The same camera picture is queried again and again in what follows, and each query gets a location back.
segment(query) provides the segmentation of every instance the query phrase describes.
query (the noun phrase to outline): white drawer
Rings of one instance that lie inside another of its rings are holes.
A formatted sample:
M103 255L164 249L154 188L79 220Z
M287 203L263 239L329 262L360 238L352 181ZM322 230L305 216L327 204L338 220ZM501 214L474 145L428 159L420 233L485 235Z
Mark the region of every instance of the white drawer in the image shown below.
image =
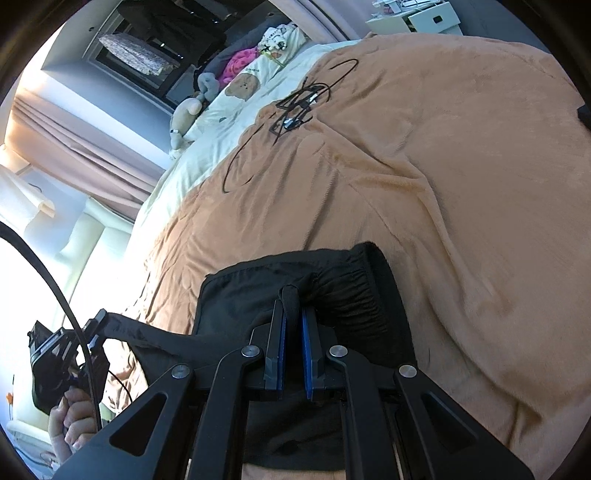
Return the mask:
M449 2L435 5L408 17L417 32L440 33L460 23Z

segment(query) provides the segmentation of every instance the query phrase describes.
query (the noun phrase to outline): blanket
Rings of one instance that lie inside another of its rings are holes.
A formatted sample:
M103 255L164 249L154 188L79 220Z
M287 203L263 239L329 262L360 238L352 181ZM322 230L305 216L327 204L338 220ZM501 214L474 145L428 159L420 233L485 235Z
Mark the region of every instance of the blanket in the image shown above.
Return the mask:
M275 142L264 108L185 198L127 315L190 333L208 273L269 254L384 252L419 367L538 479L591 414L591 134L553 57L453 35L373 37L322 57L332 84ZM132 395L145 388L125 357ZM124 395L111 391L113 406Z

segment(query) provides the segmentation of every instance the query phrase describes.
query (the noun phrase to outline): gray pillow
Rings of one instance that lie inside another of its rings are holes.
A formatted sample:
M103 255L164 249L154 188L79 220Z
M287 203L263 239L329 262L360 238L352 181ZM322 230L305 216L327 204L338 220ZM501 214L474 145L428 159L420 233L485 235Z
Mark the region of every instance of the gray pillow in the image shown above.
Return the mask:
M216 57L203 69L203 73L209 72L213 73L216 78L220 77L224 68L226 68L226 65L228 65L228 62L237 51L256 47L261 41L262 36L267 31L267 28L276 27L277 25L281 24L288 24L290 21L291 20L283 14L273 14L268 16L265 21L254 30L250 30L249 33L244 35L239 40L236 40L232 45L218 53Z

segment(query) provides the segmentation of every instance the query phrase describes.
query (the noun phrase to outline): screw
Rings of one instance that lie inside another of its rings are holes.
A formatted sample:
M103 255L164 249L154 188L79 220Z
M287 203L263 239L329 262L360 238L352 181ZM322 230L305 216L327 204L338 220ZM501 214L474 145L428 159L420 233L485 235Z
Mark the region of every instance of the screw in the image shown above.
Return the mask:
M330 347L329 353L336 358L341 358L347 355L349 351L342 345L333 345Z
M185 378L186 376L191 373L191 369L188 365L185 364L178 364L173 367L173 377L174 378Z
M248 358L253 358L261 353L261 349L256 345L246 345L242 348L242 355Z
M417 369L412 365L403 365L398 369L398 372L404 378L412 378L417 376Z

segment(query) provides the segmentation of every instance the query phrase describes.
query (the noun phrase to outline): white stuffed animal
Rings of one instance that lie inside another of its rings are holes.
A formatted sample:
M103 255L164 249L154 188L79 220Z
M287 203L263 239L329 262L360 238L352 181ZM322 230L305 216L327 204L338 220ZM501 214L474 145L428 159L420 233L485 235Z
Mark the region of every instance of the white stuffed animal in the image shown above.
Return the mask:
M202 73L197 79L197 84L199 93L179 103L170 119L170 146L173 150L179 150L184 146L183 137L203 108L203 102L211 102L219 93L220 84L213 73Z

